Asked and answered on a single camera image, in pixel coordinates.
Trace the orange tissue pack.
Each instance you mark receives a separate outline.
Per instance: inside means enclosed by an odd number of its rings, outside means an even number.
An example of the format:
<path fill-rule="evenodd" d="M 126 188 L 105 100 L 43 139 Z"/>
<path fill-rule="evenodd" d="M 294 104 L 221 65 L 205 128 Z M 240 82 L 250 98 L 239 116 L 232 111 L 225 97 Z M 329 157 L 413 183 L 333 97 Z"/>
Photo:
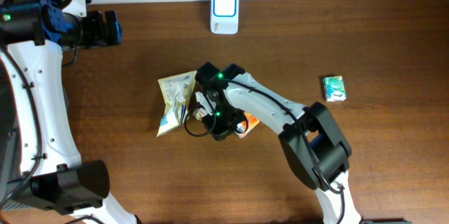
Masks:
<path fill-rule="evenodd" d="M 249 112 L 243 114 L 243 121 L 236 125 L 236 135 L 239 138 L 245 138 L 260 123 L 260 120 Z"/>

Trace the cream snack bag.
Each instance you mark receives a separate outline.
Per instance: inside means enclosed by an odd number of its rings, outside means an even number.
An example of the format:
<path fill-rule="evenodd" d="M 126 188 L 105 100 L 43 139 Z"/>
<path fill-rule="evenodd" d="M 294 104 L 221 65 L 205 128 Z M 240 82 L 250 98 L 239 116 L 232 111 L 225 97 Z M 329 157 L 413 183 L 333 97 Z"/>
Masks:
<path fill-rule="evenodd" d="M 157 137 L 180 127 L 184 121 L 195 86 L 196 71 L 176 74 L 158 80 L 165 103 Z"/>

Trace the teal tissue pack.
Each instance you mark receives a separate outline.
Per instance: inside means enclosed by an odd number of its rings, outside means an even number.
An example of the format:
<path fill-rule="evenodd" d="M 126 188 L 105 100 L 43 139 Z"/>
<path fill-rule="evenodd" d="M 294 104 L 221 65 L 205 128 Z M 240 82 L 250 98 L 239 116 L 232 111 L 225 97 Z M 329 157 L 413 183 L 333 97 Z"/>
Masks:
<path fill-rule="evenodd" d="M 324 77 L 323 89 L 326 102 L 342 102 L 347 99 L 342 76 Z"/>

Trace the green juice carton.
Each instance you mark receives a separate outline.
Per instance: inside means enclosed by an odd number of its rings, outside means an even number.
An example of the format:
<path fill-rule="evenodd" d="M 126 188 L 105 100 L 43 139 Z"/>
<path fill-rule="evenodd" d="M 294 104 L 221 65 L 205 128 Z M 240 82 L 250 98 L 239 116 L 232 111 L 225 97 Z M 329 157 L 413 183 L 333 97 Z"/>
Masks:
<path fill-rule="evenodd" d="M 196 108 L 193 112 L 192 112 L 193 116 L 199 120 L 202 121 L 204 117 L 208 116 L 209 113 L 207 111 L 207 109 L 205 109 L 204 107 L 200 106 L 198 108 Z"/>

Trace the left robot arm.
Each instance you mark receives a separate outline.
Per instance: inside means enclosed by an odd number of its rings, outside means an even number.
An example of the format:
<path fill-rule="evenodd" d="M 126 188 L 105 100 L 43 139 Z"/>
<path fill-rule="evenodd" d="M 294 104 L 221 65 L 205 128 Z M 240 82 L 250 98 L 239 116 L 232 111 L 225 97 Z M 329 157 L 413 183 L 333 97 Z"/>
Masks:
<path fill-rule="evenodd" d="M 117 46 L 114 11 L 92 0 L 4 0 L 1 4 L 1 210 L 35 208 L 73 223 L 129 223 L 101 160 L 83 162 L 62 86 L 63 54 Z"/>

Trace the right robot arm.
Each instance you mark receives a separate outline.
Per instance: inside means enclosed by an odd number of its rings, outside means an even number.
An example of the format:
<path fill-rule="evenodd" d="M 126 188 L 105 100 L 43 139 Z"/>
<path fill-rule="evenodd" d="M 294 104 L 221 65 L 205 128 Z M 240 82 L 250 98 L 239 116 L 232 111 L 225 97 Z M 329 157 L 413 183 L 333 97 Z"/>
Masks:
<path fill-rule="evenodd" d="M 349 189 L 352 149 L 330 110 L 321 103 L 306 106 L 259 84 L 235 64 L 219 70 L 207 62 L 196 71 L 201 87 L 197 107 L 206 134 L 224 140 L 238 131 L 248 112 L 279 137 L 290 170 L 315 191 L 324 223 L 361 223 Z"/>

